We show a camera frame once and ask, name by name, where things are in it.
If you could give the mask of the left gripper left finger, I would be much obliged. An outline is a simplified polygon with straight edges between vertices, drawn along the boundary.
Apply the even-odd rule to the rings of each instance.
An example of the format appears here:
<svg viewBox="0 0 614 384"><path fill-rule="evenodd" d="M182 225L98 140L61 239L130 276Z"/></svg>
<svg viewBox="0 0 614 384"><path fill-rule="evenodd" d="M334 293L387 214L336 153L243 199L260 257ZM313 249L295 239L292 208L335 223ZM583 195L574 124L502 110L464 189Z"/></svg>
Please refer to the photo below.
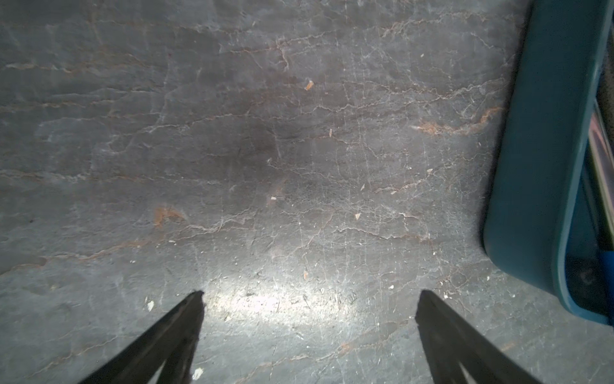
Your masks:
<svg viewBox="0 0 614 384"><path fill-rule="evenodd" d="M188 294L177 306L83 383L192 382L191 366L205 314L203 292Z"/></svg>

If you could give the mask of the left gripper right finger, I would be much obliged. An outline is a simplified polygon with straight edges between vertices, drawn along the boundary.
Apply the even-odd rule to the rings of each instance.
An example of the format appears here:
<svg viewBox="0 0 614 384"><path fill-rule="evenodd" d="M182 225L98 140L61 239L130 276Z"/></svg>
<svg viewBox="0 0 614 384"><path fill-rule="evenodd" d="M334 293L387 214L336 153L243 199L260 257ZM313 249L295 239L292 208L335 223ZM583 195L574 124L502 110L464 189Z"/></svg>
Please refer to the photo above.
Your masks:
<svg viewBox="0 0 614 384"><path fill-rule="evenodd" d="M433 291L423 290L415 316L435 383L538 383Z"/></svg>

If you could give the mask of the teal plastic storage box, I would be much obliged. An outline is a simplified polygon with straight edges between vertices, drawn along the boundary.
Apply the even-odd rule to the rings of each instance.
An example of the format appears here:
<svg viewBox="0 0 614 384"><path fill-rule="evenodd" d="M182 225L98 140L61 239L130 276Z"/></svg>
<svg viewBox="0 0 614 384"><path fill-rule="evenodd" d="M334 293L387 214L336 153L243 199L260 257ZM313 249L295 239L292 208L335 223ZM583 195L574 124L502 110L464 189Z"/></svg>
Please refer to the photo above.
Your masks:
<svg viewBox="0 0 614 384"><path fill-rule="evenodd" d="M535 1L516 67L483 244L505 273L609 325L588 126L610 1Z"/></svg>

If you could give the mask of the hoe with blue grip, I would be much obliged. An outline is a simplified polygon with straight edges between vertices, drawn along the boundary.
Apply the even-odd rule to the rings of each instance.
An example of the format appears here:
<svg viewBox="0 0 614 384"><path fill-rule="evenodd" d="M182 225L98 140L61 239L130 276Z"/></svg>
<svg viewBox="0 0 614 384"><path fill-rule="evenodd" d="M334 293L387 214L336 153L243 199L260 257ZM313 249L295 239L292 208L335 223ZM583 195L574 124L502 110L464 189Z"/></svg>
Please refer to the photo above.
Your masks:
<svg viewBox="0 0 614 384"><path fill-rule="evenodd" d="M613 153L600 108L595 102L588 126L588 156L595 185L600 233L598 260L604 281L609 325L613 326Z"/></svg>

